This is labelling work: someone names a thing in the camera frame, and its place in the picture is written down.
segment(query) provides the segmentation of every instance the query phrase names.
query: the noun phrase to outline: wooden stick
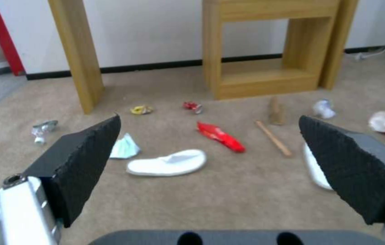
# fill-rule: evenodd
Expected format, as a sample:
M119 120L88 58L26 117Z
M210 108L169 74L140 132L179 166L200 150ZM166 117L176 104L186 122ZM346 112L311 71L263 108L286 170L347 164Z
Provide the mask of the wooden stick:
M267 129L261 121L256 120L256 125L268 136L268 138L270 138L275 146L280 149L283 155L286 157L292 157L292 152L286 147L286 145L282 143L269 129Z

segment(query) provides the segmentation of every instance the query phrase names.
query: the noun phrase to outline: white wall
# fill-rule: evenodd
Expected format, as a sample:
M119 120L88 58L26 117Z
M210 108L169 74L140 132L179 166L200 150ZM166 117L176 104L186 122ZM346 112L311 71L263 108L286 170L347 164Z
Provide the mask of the white wall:
M201 58L200 0L84 3L101 67ZM0 0L0 12L28 74L69 69L47 0ZM223 54L281 53L286 24L226 24ZM385 0L361 0L347 48L377 45L385 45Z

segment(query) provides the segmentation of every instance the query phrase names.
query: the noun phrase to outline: red panel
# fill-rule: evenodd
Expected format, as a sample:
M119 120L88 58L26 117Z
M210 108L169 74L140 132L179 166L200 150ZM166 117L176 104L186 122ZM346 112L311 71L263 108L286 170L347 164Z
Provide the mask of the red panel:
M10 68L15 76L23 75L25 70L23 68L22 62L20 60L19 54L14 46L14 43L6 29L5 23L0 14L0 45L3 51L3 54L8 61Z

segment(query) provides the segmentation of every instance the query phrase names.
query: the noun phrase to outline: screw hole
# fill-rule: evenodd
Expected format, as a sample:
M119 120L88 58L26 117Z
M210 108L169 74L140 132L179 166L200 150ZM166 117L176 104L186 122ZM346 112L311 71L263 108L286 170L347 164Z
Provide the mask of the screw hole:
M19 181L20 178L22 178L22 176L20 174L11 175L10 177L6 178L6 180L3 182L3 184L5 184L5 185L14 184L17 181Z
M179 237L177 245L203 245L203 241L197 233L186 232Z
M303 245L303 242L294 233L283 232L277 236L278 245Z

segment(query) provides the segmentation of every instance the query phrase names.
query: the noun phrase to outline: black baseboard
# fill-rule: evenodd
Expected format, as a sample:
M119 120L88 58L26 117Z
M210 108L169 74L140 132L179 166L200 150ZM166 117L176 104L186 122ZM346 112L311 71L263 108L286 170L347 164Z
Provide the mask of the black baseboard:
M345 53L347 54L365 53L365 52L380 49L380 48L384 48L384 46L347 48L345 49ZM261 54L261 55L222 58L222 62L240 62L240 61L278 59L281 57L282 57L282 54ZM179 68L179 67L199 66L199 65L202 65L202 60L103 67L103 68L100 68L100 71L101 73L118 73L118 72L128 72L128 71L145 71L145 70L155 70L155 69ZM26 78L28 80L37 80L37 79L65 78L69 76L71 76L70 71L54 71L54 72L27 74Z

